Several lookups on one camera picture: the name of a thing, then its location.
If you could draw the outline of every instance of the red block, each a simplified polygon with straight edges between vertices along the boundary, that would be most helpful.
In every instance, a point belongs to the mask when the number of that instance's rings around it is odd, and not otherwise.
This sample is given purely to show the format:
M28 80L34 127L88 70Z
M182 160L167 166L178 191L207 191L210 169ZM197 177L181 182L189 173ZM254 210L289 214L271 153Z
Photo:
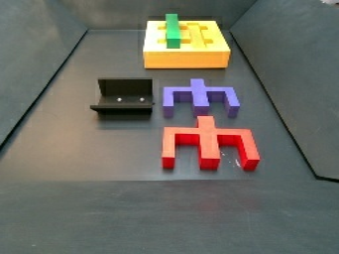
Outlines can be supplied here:
M217 170L221 163L221 146L237 146L242 167L254 171L259 154L253 131L249 129L217 129L214 116L198 116L197 128L166 127L163 135L163 168L175 168L175 146L199 146L202 170Z

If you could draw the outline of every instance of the gray wall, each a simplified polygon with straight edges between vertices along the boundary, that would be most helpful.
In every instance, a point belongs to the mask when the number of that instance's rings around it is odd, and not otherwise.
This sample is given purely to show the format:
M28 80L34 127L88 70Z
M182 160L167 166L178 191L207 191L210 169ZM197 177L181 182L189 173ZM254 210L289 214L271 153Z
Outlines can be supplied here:
M259 0L231 31L315 174L339 179L339 9Z
M54 0L0 0L0 145L76 46L86 26Z
M257 0L60 0L91 29L146 29L150 16L213 17L230 29Z

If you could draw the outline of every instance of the e-shaped block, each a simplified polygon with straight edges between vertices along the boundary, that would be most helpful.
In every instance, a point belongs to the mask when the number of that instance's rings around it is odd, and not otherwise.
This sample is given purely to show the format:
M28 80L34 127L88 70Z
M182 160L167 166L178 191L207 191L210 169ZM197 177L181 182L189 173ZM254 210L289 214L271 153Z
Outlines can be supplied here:
M217 170L221 163L221 146L237 146L246 171L254 171L259 163L253 131L218 129L214 116L198 117L198 128L165 127L162 163L165 169L175 168L175 146L199 146L202 170Z
M215 21L179 21L181 49L167 49L166 21L148 21L146 68L225 68L231 49Z
M223 102L229 117L237 117L241 109L233 87L207 87L202 78L191 79L191 87L165 87L163 115L174 117L175 102L193 102L194 115L209 115L210 102Z

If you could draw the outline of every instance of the gray floor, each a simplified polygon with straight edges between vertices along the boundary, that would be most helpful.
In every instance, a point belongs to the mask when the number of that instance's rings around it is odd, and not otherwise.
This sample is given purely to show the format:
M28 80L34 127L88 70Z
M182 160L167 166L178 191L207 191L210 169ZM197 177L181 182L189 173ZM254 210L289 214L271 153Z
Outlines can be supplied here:
M233 48L227 69L144 70L143 32L90 32L2 152L0 181L313 179L245 56L227 37ZM99 119L88 108L100 97L98 78L144 76L154 78L151 119ZM175 117L163 118L162 87L190 86L193 77L237 90L239 117L227 118L222 103L213 103L211 115L221 128L253 129L262 157L254 173L239 167L235 148L222 149L217 172L199 170L197 147L179 147L175 170L162 169L163 127L194 127L197 122L190 103L177 103Z
M227 37L227 70L146 71L142 32L87 34L2 152L2 253L338 253L339 186L313 178ZM88 106L99 76L154 77L150 121L98 121ZM191 77L237 89L239 118L229 120L218 104L213 113L221 127L254 130L262 162L253 174L235 166L234 149L215 173L198 170L193 147L179 148L173 174L160 168L163 127L195 122L189 104L163 119L160 87Z

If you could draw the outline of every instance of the black bracket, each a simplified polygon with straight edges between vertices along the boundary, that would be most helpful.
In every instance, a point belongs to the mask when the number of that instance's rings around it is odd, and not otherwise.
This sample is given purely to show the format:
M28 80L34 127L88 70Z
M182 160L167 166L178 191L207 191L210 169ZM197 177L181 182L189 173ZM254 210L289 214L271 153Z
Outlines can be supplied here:
M102 98L90 108L102 114L151 114L154 105L151 78L100 78Z

